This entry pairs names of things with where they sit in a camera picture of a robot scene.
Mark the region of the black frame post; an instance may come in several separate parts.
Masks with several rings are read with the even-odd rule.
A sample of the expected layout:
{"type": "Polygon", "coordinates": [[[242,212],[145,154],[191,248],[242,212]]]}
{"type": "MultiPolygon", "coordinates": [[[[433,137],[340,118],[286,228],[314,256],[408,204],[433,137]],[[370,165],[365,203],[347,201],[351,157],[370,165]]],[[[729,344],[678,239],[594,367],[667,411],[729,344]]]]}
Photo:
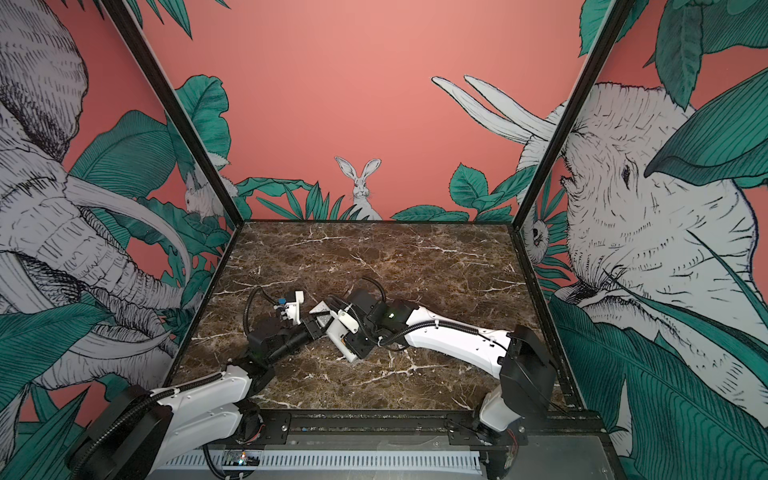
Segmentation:
{"type": "Polygon", "coordinates": [[[124,1],[106,0],[101,1],[101,4],[169,115],[182,143],[190,151],[225,212],[233,221],[235,229],[242,227],[245,223],[243,217],[227,192],[218,171],[214,168],[203,141],[183,108],[176,91],[170,85],[167,75],[158,63],[132,12],[124,1]]]}
{"type": "Polygon", "coordinates": [[[548,141],[544,156],[537,167],[523,203],[513,220],[512,229],[515,232],[522,229],[524,220],[533,207],[536,194],[541,190],[555,161],[560,157],[561,150],[589,97],[590,90],[595,84],[634,4],[635,2],[631,0],[618,0],[611,3],[599,35],[590,50],[584,68],[565,105],[553,137],[548,141]]]}

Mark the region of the white remote control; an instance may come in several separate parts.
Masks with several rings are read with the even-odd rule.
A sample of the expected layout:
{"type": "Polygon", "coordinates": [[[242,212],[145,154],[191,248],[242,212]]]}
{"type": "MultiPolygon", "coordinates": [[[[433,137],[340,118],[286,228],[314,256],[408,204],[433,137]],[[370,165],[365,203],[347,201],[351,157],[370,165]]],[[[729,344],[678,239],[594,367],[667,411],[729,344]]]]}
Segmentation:
{"type": "Polygon", "coordinates": [[[320,302],[310,310],[321,326],[325,329],[326,336],[337,347],[344,358],[354,364],[359,357],[344,343],[343,338],[347,334],[356,334],[360,327],[359,322],[345,308],[329,306],[325,301],[320,302]]]}

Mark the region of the right black frame post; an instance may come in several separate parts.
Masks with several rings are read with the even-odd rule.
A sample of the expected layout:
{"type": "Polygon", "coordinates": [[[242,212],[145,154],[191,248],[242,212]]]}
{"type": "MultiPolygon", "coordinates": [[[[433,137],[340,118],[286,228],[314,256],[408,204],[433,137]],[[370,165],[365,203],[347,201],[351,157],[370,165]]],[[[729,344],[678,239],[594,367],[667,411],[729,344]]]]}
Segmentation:
{"type": "Polygon", "coordinates": [[[599,35],[590,50],[584,68],[565,105],[553,137],[548,141],[544,156],[537,167],[523,203],[513,220],[512,229],[515,232],[522,229],[524,220],[533,207],[536,194],[541,190],[555,161],[560,157],[561,150],[589,97],[590,90],[595,84],[634,4],[635,2],[631,0],[618,0],[611,3],[599,35]]]}

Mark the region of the left black frame post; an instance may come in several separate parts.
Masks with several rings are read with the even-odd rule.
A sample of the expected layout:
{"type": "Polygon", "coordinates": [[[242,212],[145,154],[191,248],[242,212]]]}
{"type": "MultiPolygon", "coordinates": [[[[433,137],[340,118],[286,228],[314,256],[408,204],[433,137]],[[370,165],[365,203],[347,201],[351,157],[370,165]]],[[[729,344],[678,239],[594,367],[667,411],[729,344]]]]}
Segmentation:
{"type": "Polygon", "coordinates": [[[101,1],[101,4],[169,115],[182,143],[190,151],[225,212],[233,221],[235,229],[242,227],[245,223],[243,217],[227,192],[218,171],[214,168],[203,141],[183,108],[176,91],[170,85],[167,75],[158,63],[132,12],[124,1],[106,0],[101,1]]]}

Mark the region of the small green circuit board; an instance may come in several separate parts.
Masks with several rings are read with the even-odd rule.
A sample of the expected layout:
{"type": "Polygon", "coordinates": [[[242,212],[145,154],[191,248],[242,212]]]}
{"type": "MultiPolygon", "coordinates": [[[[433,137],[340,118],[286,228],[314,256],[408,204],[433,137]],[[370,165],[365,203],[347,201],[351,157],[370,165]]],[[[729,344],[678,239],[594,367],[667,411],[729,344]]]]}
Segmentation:
{"type": "Polygon", "coordinates": [[[229,451],[223,454],[222,466],[225,469],[255,468],[261,463],[261,456],[255,451],[229,451]]]}

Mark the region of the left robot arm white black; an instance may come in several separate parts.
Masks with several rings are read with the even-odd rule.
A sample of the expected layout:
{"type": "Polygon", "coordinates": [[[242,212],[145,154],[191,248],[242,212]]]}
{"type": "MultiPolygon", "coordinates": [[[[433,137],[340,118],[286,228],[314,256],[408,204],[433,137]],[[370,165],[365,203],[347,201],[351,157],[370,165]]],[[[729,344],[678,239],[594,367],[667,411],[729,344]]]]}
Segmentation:
{"type": "Polygon", "coordinates": [[[168,461],[231,436],[248,443],[263,424],[253,397],[274,378],[279,361],[323,337],[336,320],[321,302],[302,316],[302,292],[276,303],[249,334],[245,353],[220,372],[180,385],[121,393],[73,444],[74,479],[145,479],[168,461]]]}

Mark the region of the black mounting rail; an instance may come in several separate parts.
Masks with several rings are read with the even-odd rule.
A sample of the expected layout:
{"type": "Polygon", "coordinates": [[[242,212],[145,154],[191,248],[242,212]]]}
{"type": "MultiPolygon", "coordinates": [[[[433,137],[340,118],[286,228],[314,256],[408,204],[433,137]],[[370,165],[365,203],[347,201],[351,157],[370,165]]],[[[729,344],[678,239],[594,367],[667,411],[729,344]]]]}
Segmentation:
{"type": "Polygon", "coordinates": [[[525,446],[535,437],[595,437],[610,442],[592,411],[548,412],[514,421],[497,433],[482,427],[469,410],[307,410],[265,409],[262,426],[249,445],[285,445],[301,435],[445,437],[452,446],[477,449],[525,446]]]}

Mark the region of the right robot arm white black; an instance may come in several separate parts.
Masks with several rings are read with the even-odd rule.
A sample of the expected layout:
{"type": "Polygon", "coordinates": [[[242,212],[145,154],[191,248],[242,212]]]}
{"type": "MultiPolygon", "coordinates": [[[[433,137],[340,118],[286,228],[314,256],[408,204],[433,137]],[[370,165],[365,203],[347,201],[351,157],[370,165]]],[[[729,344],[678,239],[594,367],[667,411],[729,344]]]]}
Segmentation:
{"type": "Polygon", "coordinates": [[[356,288],[346,298],[329,298],[326,333],[348,361],[364,359],[375,347],[436,351],[498,381],[477,414],[486,428],[502,432],[519,420],[547,415],[557,371],[548,348],[532,329],[473,326],[409,300],[389,301],[383,287],[377,289],[378,297],[356,288]]]}

